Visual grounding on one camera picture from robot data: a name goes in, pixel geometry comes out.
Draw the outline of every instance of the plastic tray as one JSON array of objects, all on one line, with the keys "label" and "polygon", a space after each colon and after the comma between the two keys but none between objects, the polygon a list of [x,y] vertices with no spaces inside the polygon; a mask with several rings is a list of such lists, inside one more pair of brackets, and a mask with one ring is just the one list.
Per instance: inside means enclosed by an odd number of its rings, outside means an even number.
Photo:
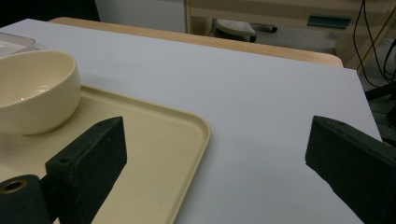
[{"label": "plastic tray", "polygon": [[0,58],[33,49],[35,40],[31,38],[0,33]]},{"label": "plastic tray", "polygon": [[44,176],[44,163],[94,123],[123,116],[128,163],[93,223],[172,223],[210,137],[188,113],[83,87],[76,113],[45,134],[0,134],[0,181]]}]

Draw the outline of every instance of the bowl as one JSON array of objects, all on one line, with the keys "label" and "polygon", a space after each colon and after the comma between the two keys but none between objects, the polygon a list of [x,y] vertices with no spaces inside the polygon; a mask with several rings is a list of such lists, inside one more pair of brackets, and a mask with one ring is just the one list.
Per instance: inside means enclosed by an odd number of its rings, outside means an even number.
[{"label": "bowl", "polygon": [[60,51],[36,50],[0,58],[0,133],[46,133],[78,107],[76,60]]}]

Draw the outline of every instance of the bowl rim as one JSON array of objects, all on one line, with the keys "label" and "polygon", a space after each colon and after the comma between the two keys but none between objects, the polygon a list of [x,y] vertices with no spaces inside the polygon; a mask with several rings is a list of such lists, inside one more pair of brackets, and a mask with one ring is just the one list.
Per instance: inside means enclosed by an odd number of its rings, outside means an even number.
[{"label": "bowl rim", "polygon": [[77,69],[76,59],[71,54],[66,53],[64,51],[60,51],[60,50],[34,50],[34,51],[20,52],[20,53],[15,53],[15,54],[8,55],[6,57],[2,57],[2,58],[0,58],[0,61],[10,60],[12,58],[20,57],[21,55],[26,55],[26,54],[45,54],[45,53],[51,53],[51,54],[55,53],[55,54],[60,54],[60,55],[66,56],[67,58],[71,59],[71,61],[73,63],[73,67],[70,69],[68,74],[63,79],[61,79],[56,85],[51,87],[49,90],[40,92],[40,93],[35,94],[33,96],[29,96],[28,98],[23,99],[23,100],[19,100],[17,102],[12,102],[12,103],[9,103],[9,104],[0,105],[0,109],[4,109],[4,108],[7,108],[7,107],[10,107],[10,106],[13,106],[13,105],[18,105],[18,104],[22,104],[22,103],[25,103],[25,102],[29,102],[29,101],[32,101],[33,99],[37,98],[38,96],[41,96],[43,94],[49,94],[49,92],[57,89],[58,86],[60,86],[67,79],[69,79],[73,75],[74,71]]}]

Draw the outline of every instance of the white wall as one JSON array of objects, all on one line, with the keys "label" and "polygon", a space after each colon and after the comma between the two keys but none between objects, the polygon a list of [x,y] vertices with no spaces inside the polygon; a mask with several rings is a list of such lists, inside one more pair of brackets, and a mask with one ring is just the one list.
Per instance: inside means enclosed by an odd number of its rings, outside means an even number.
[{"label": "white wall", "polygon": [[101,21],[186,33],[184,0],[95,0]]}]

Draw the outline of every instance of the table surface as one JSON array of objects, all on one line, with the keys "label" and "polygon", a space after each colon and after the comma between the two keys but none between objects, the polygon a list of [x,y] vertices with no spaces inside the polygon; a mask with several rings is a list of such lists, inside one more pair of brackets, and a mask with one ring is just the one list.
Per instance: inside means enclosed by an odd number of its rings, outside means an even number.
[{"label": "table surface", "polygon": [[[210,124],[211,141],[178,223],[361,224],[304,161],[314,115],[380,139],[356,71],[181,43],[197,36],[178,35],[185,36],[179,42],[167,32],[55,22],[74,26],[27,20],[0,32],[74,55],[84,85],[189,111]],[[115,33],[118,27],[136,35]],[[158,38],[139,36],[145,32]],[[300,59],[299,50],[269,49],[275,56],[295,52],[286,58]]]}]

